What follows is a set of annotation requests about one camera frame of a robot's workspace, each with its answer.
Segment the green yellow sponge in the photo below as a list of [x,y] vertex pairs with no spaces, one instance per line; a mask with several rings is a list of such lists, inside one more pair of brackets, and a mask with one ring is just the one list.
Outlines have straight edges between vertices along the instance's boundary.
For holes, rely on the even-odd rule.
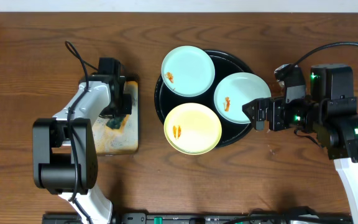
[[116,116],[111,118],[106,123],[106,126],[110,129],[122,129],[127,121],[127,116]]

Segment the yellow plate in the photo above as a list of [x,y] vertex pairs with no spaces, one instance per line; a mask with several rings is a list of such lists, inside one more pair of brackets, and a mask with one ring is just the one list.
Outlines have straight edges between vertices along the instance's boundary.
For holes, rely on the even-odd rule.
[[184,103],[172,109],[165,118],[163,130],[173,148],[189,155],[214,149],[223,132],[216,113],[198,103]]

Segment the light blue plate top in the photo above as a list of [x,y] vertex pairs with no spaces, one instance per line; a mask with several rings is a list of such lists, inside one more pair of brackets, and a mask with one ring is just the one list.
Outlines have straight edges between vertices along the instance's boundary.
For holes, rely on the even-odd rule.
[[194,97],[211,87],[215,67],[204,50],[185,45],[166,54],[161,65],[161,75],[169,90],[180,96]]

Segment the light blue plate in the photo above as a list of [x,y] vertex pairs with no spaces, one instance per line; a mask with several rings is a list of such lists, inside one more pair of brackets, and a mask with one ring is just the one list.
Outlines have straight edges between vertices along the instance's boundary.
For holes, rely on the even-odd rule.
[[180,96],[194,97],[211,87],[215,67],[204,50],[185,45],[166,54],[161,65],[161,75],[169,90]]
[[270,88],[263,79],[252,73],[238,72],[219,82],[214,92],[214,105],[225,120],[249,124],[242,106],[258,98],[270,97]]

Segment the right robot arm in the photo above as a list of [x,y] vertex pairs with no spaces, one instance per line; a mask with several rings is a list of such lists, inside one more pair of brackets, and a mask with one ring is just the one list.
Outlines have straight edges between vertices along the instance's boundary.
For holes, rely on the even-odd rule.
[[358,112],[352,68],[340,63],[311,68],[311,92],[301,68],[283,78],[285,94],[244,104],[243,113],[254,129],[269,124],[271,131],[292,128],[328,151],[345,188],[352,221],[358,223]]

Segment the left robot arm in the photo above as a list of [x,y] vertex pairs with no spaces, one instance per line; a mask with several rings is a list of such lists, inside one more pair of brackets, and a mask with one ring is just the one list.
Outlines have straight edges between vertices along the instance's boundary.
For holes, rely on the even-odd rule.
[[51,118],[32,127],[35,185],[67,201],[76,214],[44,214],[42,223],[119,223],[113,203],[96,183],[98,159],[92,125],[100,116],[130,114],[132,98],[121,75],[84,78],[76,95]]

